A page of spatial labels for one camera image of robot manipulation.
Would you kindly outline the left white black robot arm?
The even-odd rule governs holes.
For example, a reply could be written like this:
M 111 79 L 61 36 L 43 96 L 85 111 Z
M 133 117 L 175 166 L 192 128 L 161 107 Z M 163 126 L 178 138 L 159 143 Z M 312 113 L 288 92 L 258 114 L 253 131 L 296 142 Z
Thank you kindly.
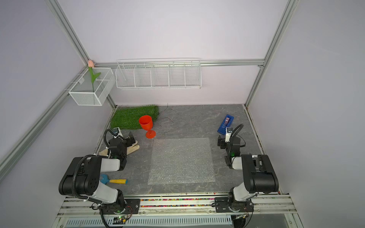
M 140 203 L 125 199 L 121 190 L 102 182 L 103 173 L 122 171 L 127 163 L 127 149 L 136 144 L 132 133 L 122 136 L 118 129 L 107 129 L 103 140 L 106 155 L 75 157 L 59 184 L 59 193 L 64 196 L 90 201 L 104 215 L 137 214 Z

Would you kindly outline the clear bubble wrap sheet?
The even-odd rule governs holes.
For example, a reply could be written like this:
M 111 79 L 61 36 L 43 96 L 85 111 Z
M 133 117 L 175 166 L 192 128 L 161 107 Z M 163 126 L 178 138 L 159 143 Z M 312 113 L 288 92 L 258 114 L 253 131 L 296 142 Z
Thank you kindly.
M 153 142 L 149 185 L 215 182 L 209 138 Z

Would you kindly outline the red plastic wine glass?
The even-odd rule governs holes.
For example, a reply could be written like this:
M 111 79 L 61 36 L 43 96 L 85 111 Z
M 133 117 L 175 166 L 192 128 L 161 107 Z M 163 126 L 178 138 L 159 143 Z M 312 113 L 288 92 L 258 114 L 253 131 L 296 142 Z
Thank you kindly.
M 153 120 L 151 116 L 145 115 L 139 118 L 141 127 L 146 130 L 146 138 L 153 139 L 156 136 L 156 132 L 152 130 Z

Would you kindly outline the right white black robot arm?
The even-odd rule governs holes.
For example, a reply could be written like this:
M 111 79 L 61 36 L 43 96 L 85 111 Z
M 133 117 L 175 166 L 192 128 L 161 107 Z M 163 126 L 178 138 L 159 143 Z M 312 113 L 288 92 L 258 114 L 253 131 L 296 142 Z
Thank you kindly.
M 243 124 L 236 128 L 225 128 L 224 137 L 218 137 L 218 146 L 226 151 L 225 163 L 230 169 L 242 171 L 243 182 L 231 188 L 227 197 L 214 199 L 212 207 L 218 213 L 254 212 L 252 199 L 260 194 L 278 192 L 279 181 L 267 155 L 241 154 L 241 144 L 238 133 Z

